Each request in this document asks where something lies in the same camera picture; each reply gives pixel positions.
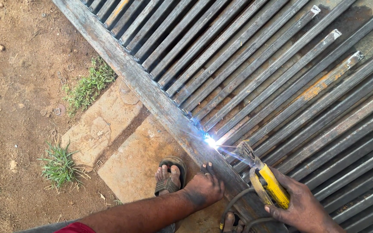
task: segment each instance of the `welding cable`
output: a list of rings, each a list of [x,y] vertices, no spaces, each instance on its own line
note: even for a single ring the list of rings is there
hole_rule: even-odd
[[[223,232],[223,229],[224,229],[224,219],[225,219],[225,216],[227,215],[228,211],[238,201],[238,199],[242,198],[244,195],[246,195],[249,192],[255,192],[254,188],[244,189],[243,191],[241,191],[239,194],[237,194],[230,201],[230,203],[227,205],[227,207],[225,207],[224,212],[221,215],[221,219],[220,219],[220,233]],[[261,219],[251,220],[250,222],[248,222],[248,224],[246,224],[246,226],[245,226],[245,228],[243,230],[243,233],[249,232],[249,230],[251,229],[251,227],[254,226],[254,225],[256,225],[256,224],[264,223],[264,222],[268,222],[268,221],[277,221],[277,220],[275,220],[273,218],[261,218]]]

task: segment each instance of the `soil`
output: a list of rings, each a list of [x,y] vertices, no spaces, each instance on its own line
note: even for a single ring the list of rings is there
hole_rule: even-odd
[[[72,220],[115,205],[96,169],[80,191],[71,185],[47,189],[50,183],[41,177],[43,163],[37,160],[44,156],[46,140],[55,143],[52,133],[58,140],[80,118],[54,113],[58,104],[67,106],[58,72],[73,85],[88,74],[96,52],[50,0],[1,3],[0,232]]]

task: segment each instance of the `hand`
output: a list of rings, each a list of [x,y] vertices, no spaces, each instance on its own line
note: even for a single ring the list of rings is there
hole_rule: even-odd
[[[296,227],[306,233],[315,232],[345,232],[325,211],[309,188],[294,179],[270,168],[277,181],[290,194],[290,204],[287,210],[266,205],[264,208],[273,218],[287,225]]]
[[[221,200],[224,196],[225,187],[224,182],[218,180],[212,163],[209,162],[203,164],[201,171],[180,191],[186,194],[198,211]]]

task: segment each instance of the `black sandal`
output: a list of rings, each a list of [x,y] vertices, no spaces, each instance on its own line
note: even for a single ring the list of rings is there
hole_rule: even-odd
[[[179,172],[181,173],[179,176],[181,187],[179,188],[169,177],[168,179],[164,179],[156,183],[155,196],[159,196],[159,191],[162,191],[165,189],[168,190],[170,193],[183,189],[185,187],[185,179],[187,177],[187,167],[185,166],[184,161],[179,157],[168,156],[168,157],[164,157],[161,160],[161,162],[159,163],[159,167],[162,167],[162,165],[166,165],[168,167],[167,172],[171,172],[172,165],[175,165],[179,168]]]

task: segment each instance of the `red shorts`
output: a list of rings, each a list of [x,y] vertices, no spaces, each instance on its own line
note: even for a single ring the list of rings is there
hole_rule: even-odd
[[[90,227],[82,224],[82,223],[72,223],[65,228],[57,230],[54,233],[96,233]]]

